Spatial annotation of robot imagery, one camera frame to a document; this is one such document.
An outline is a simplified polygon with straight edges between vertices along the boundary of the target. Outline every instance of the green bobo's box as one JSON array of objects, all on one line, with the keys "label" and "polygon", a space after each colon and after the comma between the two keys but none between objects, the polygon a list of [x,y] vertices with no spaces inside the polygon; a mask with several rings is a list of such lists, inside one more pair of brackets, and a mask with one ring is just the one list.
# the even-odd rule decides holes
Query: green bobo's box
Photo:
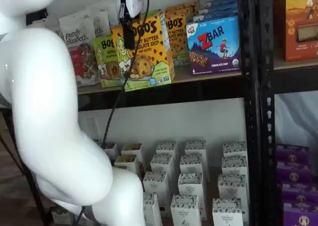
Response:
[{"label": "green bobo's box", "polygon": [[103,88],[122,85],[118,58],[111,35],[97,37],[93,47],[100,73],[100,82]]}]

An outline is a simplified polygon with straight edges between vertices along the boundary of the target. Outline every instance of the small white box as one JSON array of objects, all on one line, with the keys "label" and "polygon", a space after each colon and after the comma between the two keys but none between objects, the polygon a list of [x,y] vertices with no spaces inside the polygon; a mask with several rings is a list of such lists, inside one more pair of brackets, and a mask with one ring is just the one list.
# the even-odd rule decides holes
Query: small white box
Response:
[{"label": "small white box", "polygon": [[171,213],[174,226],[202,226],[198,196],[174,195]]},{"label": "small white box", "polygon": [[243,226],[242,210],[236,199],[213,199],[212,214],[215,226]]},{"label": "small white box", "polygon": [[221,199],[238,198],[242,204],[244,224],[249,225],[249,207],[245,175],[222,175],[218,177],[219,194]]},{"label": "small white box", "polygon": [[249,203],[249,180],[246,156],[233,155],[222,158],[222,174],[239,174],[246,176],[247,200]]},{"label": "small white box", "polygon": [[168,184],[167,172],[147,171],[143,180],[143,184],[146,192],[157,193],[160,214],[164,217],[169,217],[171,215],[171,194]]},{"label": "small white box", "polygon": [[201,154],[204,175],[210,181],[209,163],[207,159],[206,141],[190,141],[185,145],[186,154]]},{"label": "small white box", "polygon": [[141,178],[135,155],[119,155],[115,160],[115,167],[126,169]]},{"label": "small white box", "polygon": [[144,192],[144,216],[146,226],[162,226],[157,194]]},{"label": "small white box", "polygon": [[202,174],[180,174],[178,180],[180,195],[196,195],[199,199],[201,219],[207,220],[206,187]]}]

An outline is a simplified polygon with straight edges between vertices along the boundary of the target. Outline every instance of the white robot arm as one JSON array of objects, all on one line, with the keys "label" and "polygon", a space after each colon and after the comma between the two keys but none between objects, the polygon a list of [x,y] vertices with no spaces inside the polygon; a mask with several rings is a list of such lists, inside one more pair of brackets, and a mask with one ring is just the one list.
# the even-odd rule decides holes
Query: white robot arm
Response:
[{"label": "white robot arm", "polygon": [[12,104],[17,148],[42,193],[109,226],[144,226],[139,178],[112,168],[78,125],[74,69],[64,42],[25,14],[53,0],[0,0],[0,95]]}]

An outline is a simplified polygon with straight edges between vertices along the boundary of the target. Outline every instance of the purple package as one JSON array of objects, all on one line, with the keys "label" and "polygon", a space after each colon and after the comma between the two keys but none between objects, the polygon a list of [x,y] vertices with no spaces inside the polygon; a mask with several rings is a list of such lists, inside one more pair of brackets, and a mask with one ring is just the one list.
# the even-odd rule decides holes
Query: purple package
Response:
[{"label": "purple package", "polygon": [[296,184],[293,182],[282,183],[282,200],[298,201],[301,203],[318,204],[318,185],[316,184]]},{"label": "purple package", "polygon": [[318,205],[284,202],[284,226],[318,225]]},{"label": "purple package", "polygon": [[278,182],[292,181],[295,183],[311,183],[313,180],[310,165],[277,162],[276,173]]},{"label": "purple package", "polygon": [[309,147],[277,144],[276,159],[283,162],[309,164]]}]

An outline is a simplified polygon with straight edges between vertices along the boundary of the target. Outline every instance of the electrical outlet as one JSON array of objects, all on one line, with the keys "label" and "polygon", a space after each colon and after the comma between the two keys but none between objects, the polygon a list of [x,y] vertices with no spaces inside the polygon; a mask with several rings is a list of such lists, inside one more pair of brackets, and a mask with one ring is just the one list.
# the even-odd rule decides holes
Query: electrical outlet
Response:
[{"label": "electrical outlet", "polygon": [[87,126],[90,131],[90,135],[93,139],[100,139],[99,128],[96,118],[86,118]]}]

